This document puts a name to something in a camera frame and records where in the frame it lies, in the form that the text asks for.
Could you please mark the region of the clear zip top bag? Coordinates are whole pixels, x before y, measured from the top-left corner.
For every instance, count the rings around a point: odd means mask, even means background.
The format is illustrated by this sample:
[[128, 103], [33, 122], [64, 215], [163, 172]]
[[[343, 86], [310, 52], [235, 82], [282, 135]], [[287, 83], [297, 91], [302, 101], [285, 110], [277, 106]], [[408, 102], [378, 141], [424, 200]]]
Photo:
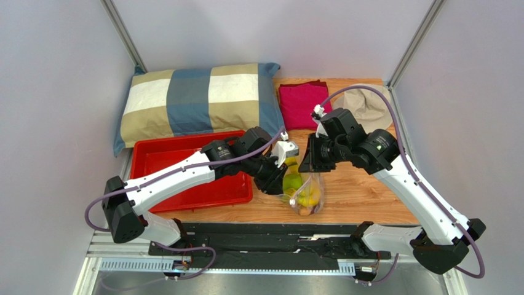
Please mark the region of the clear zip top bag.
[[282, 182], [283, 193], [277, 198], [300, 216], [320, 211], [324, 205], [324, 180], [319, 173], [300, 173], [296, 157], [285, 160], [287, 171]]

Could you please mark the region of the yellow fake banana bunch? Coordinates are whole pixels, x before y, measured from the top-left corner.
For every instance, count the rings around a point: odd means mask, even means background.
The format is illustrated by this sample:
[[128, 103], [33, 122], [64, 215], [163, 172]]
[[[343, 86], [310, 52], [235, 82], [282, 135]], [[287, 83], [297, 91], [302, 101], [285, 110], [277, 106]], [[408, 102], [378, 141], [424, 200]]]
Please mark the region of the yellow fake banana bunch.
[[317, 183], [307, 184], [296, 197], [299, 205], [303, 207], [314, 207], [322, 198], [320, 186]]

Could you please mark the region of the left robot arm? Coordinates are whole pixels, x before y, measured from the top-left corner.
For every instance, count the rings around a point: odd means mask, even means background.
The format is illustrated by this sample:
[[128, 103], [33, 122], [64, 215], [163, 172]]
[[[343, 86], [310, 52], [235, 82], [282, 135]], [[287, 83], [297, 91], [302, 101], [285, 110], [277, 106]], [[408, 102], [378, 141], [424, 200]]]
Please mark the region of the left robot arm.
[[181, 238], [180, 226], [150, 209], [164, 200], [201, 184], [242, 172], [257, 188], [269, 195], [283, 193], [285, 161], [298, 155], [298, 146], [279, 130], [271, 137], [260, 127], [241, 136], [213, 140], [187, 159], [138, 179], [107, 180], [101, 208], [113, 242], [127, 243], [144, 238], [165, 246]]

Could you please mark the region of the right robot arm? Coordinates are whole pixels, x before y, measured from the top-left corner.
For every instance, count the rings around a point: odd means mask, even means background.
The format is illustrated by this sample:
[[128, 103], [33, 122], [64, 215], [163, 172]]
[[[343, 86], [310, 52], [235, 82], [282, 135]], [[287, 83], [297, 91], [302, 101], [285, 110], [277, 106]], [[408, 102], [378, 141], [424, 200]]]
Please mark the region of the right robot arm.
[[350, 162], [386, 185], [419, 222], [415, 227], [363, 222], [352, 235], [357, 246], [364, 251], [412, 256], [436, 274], [457, 268], [486, 225], [452, 209], [434, 188], [423, 184], [423, 177], [387, 130], [367, 133], [343, 108], [326, 114], [318, 107], [311, 116], [317, 131], [308, 136], [300, 172], [326, 173], [337, 163]]

